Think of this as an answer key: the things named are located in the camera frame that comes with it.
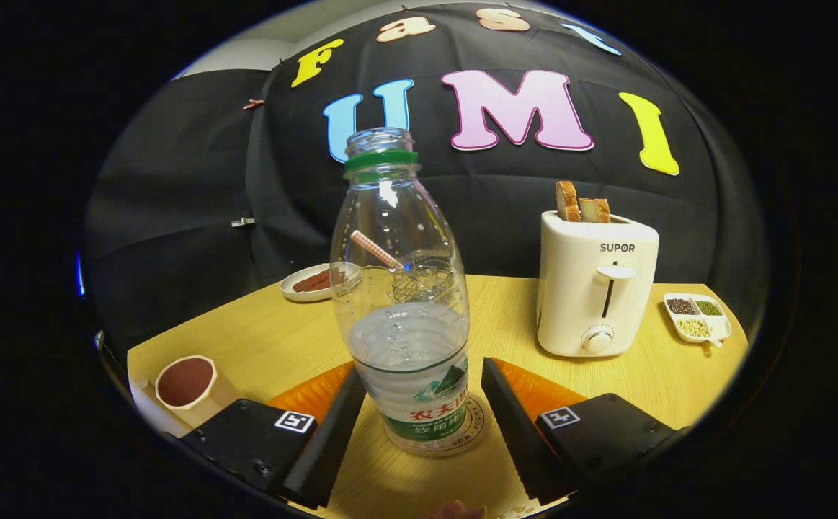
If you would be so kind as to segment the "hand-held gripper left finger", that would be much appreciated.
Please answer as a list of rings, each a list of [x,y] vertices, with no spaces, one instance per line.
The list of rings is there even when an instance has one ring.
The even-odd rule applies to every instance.
[[[364,396],[358,371],[344,363],[267,403],[238,399],[181,444],[270,498],[326,508]]]

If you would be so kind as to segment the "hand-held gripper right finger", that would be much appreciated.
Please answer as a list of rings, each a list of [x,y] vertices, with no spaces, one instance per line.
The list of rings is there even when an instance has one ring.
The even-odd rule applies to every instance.
[[[620,395],[587,398],[502,359],[484,359],[481,387],[525,493],[541,505],[620,481],[675,442],[672,427]]]

